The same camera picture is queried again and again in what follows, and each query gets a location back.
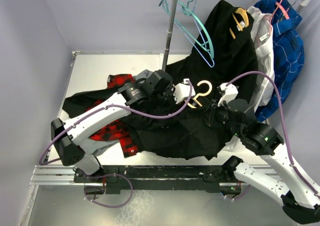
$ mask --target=blue hanger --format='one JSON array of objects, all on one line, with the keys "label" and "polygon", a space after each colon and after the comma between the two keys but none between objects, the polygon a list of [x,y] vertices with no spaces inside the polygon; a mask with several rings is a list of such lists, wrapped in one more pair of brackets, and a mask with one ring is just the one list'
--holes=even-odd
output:
[{"label": "blue hanger", "polygon": [[[194,5],[193,5],[193,9],[190,10],[189,9],[189,4],[191,2],[194,1]],[[177,8],[178,10],[182,11],[184,15],[189,16],[189,17],[193,17],[194,23],[199,31],[199,34],[202,38],[202,41],[204,43],[200,43],[195,37],[193,37],[193,35],[176,19],[174,19],[174,23],[178,26],[178,28],[183,32],[183,34],[186,36],[186,38],[193,44],[194,48],[198,51],[198,53],[202,56],[202,58],[204,59],[204,61],[209,65],[209,67],[213,68],[215,66],[215,62],[214,62],[214,47],[211,41],[211,38],[205,28],[205,26],[202,24],[202,22],[200,21],[200,19],[194,14],[194,10],[196,7],[196,2],[197,0],[190,0],[187,2],[187,5],[184,5],[182,2],[178,1],[177,3],[179,5],[181,5],[182,9]],[[164,9],[164,11],[170,15],[170,10],[169,10],[169,4],[167,2],[167,0],[162,0],[159,4],[159,6],[162,5],[162,8]],[[199,28],[199,26],[201,27],[201,29],[203,30],[205,37],[207,38],[207,41],[205,41],[203,35],[201,34],[201,30]],[[199,45],[204,51],[206,51],[209,56],[210,59],[212,60],[212,64],[210,64],[206,58],[201,54],[201,52],[199,51],[199,49],[196,47],[196,45],[193,43],[193,41],[188,37],[188,35],[195,41],[195,43],[197,45]]]}]

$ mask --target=red and black checkered fabric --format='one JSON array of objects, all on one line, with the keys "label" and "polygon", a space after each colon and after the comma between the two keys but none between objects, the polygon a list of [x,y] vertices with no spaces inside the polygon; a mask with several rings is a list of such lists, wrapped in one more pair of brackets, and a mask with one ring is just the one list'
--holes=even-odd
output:
[{"label": "red and black checkered fabric", "polygon": [[[123,86],[126,83],[134,82],[131,74],[109,75],[107,89]],[[88,110],[101,104],[103,100],[97,100]],[[90,136],[90,139],[95,141],[111,141],[119,140],[122,152],[125,158],[137,154],[138,147],[133,143],[126,125],[120,120],[115,120],[112,123],[102,127],[100,130]]]}]

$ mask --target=gray floor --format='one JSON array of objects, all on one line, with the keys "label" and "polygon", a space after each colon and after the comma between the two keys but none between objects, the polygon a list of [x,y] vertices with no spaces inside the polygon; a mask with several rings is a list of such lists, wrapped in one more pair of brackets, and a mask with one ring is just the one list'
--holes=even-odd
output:
[{"label": "gray floor", "polygon": [[[119,204],[128,191],[104,195]],[[82,186],[40,186],[29,226],[295,226],[281,207],[251,188],[231,202],[203,191],[135,191],[124,207],[104,208],[84,201]]]}]

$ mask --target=blue plaid shirt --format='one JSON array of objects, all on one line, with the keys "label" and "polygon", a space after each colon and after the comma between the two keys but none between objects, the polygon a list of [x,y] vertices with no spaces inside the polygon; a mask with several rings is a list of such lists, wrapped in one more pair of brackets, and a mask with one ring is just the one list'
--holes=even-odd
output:
[{"label": "blue plaid shirt", "polygon": [[[276,2],[280,0],[261,0],[254,6],[262,13],[272,14],[276,9]],[[290,94],[294,81],[297,79],[305,61],[304,43],[295,28],[302,17],[291,7],[287,0],[281,5],[285,10],[289,8],[286,19],[282,11],[278,9],[272,19],[273,26],[273,53],[274,53],[274,82],[280,92],[281,102],[286,101]],[[259,121],[264,121],[279,108],[276,93],[266,106],[260,106],[255,112]]]}]

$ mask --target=white shirt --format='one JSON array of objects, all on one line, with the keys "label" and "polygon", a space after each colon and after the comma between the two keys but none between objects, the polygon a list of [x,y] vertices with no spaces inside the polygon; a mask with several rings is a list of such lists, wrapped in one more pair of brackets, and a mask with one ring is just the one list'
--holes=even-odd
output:
[{"label": "white shirt", "polygon": [[[260,9],[256,7],[249,7],[247,12],[251,14],[254,19],[251,39],[254,42],[255,53],[258,59],[258,71],[267,74],[272,80],[275,79],[274,70],[274,50],[273,50],[273,27],[268,19],[270,13],[262,13]],[[256,85],[254,87],[253,95],[250,104],[254,107],[254,111],[258,106],[265,106],[269,103],[273,94],[274,87],[271,82],[258,75],[256,77]]]}]

